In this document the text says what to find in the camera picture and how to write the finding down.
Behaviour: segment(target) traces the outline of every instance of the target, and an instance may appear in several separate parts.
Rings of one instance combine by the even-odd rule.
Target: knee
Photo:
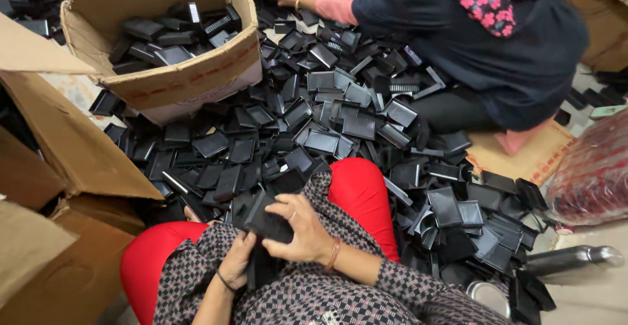
[[[379,174],[381,171],[372,161],[359,157],[350,157],[334,162],[331,166],[334,174],[362,175]]]
[[[161,223],[140,233],[126,247],[120,260],[120,275],[122,279],[129,275],[139,263],[153,253],[159,253],[164,244],[170,240],[179,240],[177,229],[185,222]]]

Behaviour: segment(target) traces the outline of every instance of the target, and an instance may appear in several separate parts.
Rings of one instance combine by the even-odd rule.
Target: woman's left hand
[[[240,232],[218,267],[218,272],[232,289],[239,289],[246,285],[244,269],[249,263],[249,255],[255,246],[256,239],[257,236],[253,233],[247,235],[245,232]]]

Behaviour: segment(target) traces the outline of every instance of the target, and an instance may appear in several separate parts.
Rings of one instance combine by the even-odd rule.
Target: gold bangle
[[[296,2],[294,3],[294,10],[299,11],[299,1],[300,0],[296,0]]]

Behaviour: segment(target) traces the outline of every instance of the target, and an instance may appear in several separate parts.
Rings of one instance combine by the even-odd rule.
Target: red pants
[[[373,236],[384,254],[398,262],[388,192],[380,170],[363,158],[346,158],[332,167],[329,201],[357,220]],[[161,269],[182,241],[197,242],[207,225],[163,223],[138,235],[122,256],[120,275],[124,292],[142,325],[153,323]]]

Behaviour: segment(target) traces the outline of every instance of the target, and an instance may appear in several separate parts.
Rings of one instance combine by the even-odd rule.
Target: copper bracelet
[[[338,252],[340,251],[340,238],[334,238],[336,243],[334,244],[334,250],[332,251],[332,256],[329,257],[329,261],[325,266],[325,271],[329,271],[334,267],[334,263],[336,262],[336,258],[338,257]]]

